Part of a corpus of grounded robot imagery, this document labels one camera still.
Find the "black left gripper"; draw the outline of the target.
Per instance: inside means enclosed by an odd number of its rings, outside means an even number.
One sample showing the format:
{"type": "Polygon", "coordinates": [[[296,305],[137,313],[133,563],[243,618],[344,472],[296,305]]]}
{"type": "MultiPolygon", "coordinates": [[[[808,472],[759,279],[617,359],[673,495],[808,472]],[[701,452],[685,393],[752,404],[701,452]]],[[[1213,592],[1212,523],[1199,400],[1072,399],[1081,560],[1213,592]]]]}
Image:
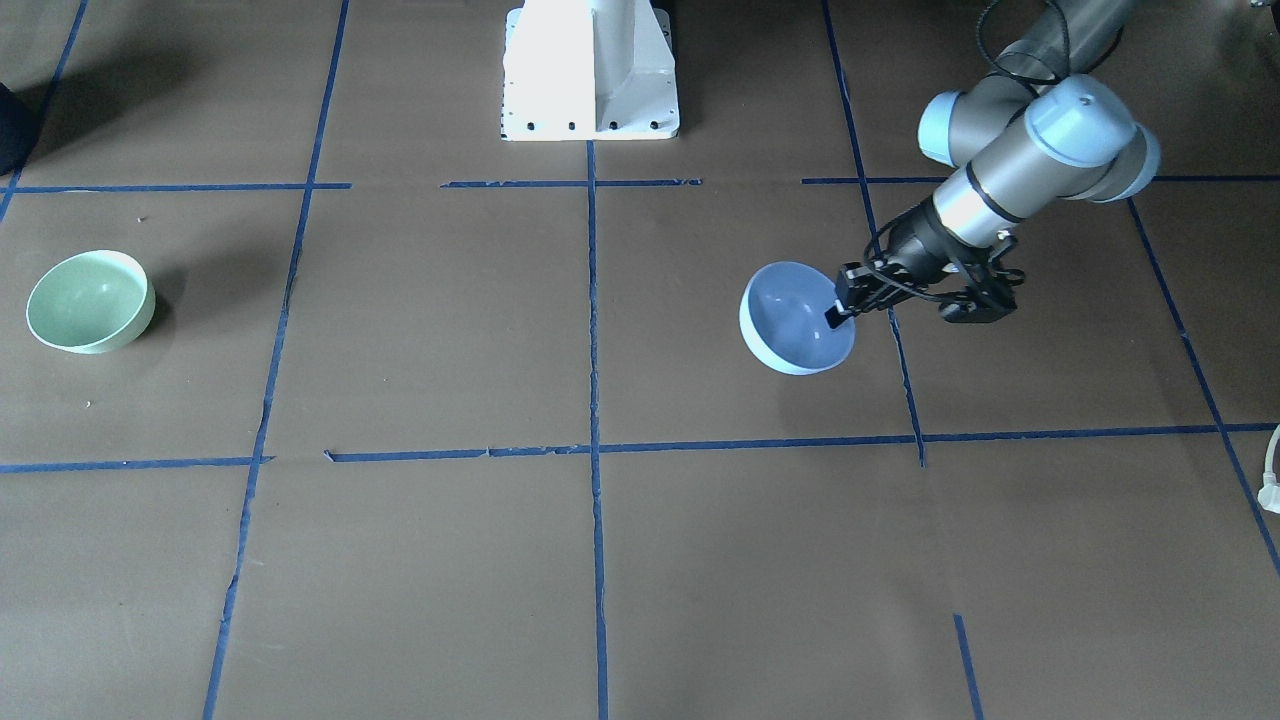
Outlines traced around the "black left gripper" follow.
{"type": "Polygon", "coordinates": [[[942,224],[936,202],[924,200],[878,231],[860,261],[840,270],[838,300],[826,310],[826,323],[837,331],[852,311],[887,310],[909,299],[961,311],[964,291],[932,293],[929,287],[948,274],[946,266],[965,256],[966,247],[942,224]]]}

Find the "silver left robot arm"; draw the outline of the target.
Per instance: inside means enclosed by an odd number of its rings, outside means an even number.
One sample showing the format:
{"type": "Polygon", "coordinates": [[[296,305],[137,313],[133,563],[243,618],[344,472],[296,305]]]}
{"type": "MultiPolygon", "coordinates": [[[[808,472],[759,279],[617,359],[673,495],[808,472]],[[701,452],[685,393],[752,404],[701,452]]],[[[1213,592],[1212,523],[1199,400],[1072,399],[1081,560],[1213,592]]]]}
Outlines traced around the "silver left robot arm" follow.
{"type": "Polygon", "coordinates": [[[914,299],[950,323],[997,322],[1025,279],[1004,264],[1020,224],[1059,200],[1115,202],[1149,184],[1157,138],[1093,77],[1135,6],[1048,1],[998,54],[977,26],[987,74],[934,96],[916,128],[920,151],[951,174],[838,272],[829,327],[914,299]]]}

